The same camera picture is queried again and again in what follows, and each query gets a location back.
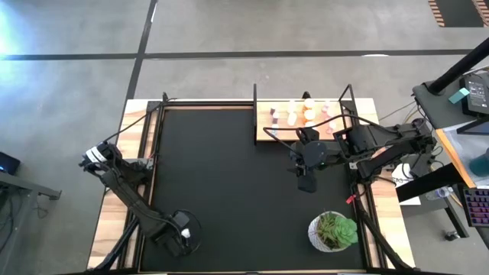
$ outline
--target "black mat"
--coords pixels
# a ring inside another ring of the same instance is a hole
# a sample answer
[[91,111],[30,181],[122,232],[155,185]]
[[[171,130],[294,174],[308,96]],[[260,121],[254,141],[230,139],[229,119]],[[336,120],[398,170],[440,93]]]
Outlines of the black mat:
[[173,258],[146,241],[141,271],[362,269],[361,246],[317,251],[309,223],[324,210],[352,218],[345,166],[317,173],[318,192],[296,187],[285,147],[253,145],[252,110],[167,111],[153,205],[189,209],[204,227],[202,246]]
[[446,28],[473,28],[484,26],[482,17],[472,0],[435,0]]

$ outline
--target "white sticker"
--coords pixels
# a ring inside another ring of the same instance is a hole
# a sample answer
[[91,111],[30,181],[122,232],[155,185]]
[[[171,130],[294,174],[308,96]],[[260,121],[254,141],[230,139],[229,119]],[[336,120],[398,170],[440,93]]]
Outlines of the white sticker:
[[99,159],[101,162],[106,162],[107,159],[104,158],[104,156],[102,156],[102,154],[100,153],[99,149],[97,149],[97,146],[93,147],[92,149],[90,149],[93,153],[93,155]]
[[86,152],[85,152],[85,155],[90,159],[90,161],[92,161],[93,163],[98,163],[99,160],[93,155],[92,153],[92,149],[88,149]]

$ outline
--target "white pot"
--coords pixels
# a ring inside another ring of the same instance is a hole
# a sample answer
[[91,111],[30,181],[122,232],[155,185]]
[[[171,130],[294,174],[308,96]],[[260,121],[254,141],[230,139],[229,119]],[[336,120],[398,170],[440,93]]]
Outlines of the white pot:
[[338,213],[338,212],[335,212],[335,211],[327,211],[327,212],[324,212],[321,215],[319,215],[316,218],[314,218],[313,221],[309,224],[309,229],[307,230],[307,235],[309,236],[309,240],[311,241],[311,244],[313,244],[313,246],[317,250],[319,250],[319,251],[322,251],[322,252],[338,252],[338,251],[343,251],[347,247],[331,249],[326,244],[323,244],[322,241],[321,241],[321,238],[316,234],[320,217],[322,215],[326,215],[328,213],[332,213],[332,214],[341,216],[343,218],[346,218],[341,213]]

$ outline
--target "black floor stripe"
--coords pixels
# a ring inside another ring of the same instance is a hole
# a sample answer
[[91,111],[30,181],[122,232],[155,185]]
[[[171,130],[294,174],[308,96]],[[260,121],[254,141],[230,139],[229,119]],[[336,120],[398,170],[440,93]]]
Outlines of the black floor stripe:
[[145,59],[185,60],[211,58],[275,58],[275,57],[362,57],[384,54],[390,57],[464,55],[472,49],[454,50],[307,50],[307,51],[246,51],[246,52],[195,52],[195,53],[146,53]]
[[193,52],[193,53],[87,53],[87,54],[7,54],[0,55],[2,60],[130,60],[135,59],[137,73],[142,60],[185,60],[210,58],[274,58],[274,57],[362,57],[372,54],[384,54],[391,57],[461,55],[472,49],[453,50],[292,50],[292,51],[242,51],[242,52]]
[[141,72],[141,67],[143,65],[144,52],[146,51],[147,41],[150,37],[151,25],[156,12],[156,5],[158,0],[151,0],[150,7],[147,11],[146,22],[144,23],[143,34],[141,35],[141,41],[139,43],[138,56],[134,62],[134,68],[131,74],[131,80],[129,80],[128,92],[126,93],[125,99],[133,99],[136,93],[136,86],[138,85],[139,73]]
[[130,60],[136,53],[0,54],[0,60]]

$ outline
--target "striped hazard tape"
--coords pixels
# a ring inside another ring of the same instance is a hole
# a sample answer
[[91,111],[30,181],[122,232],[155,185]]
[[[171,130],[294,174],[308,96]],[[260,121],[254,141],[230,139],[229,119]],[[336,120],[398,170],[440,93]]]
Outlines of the striped hazard tape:
[[428,0],[429,7],[431,8],[433,15],[435,15],[435,20],[436,23],[438,23],[438,26],[440,27],[445,27],[445,22],[443,21],[442,13],[438,9],[438,5],[436,4],[435,0]]
[[489,9],[486,6],[486,3],[484,0],[472,0],[474,3],[475,8],[477,9],[477,12],[482,18],[482,21],[484,22],[484,27],[487,28],[489,27]]

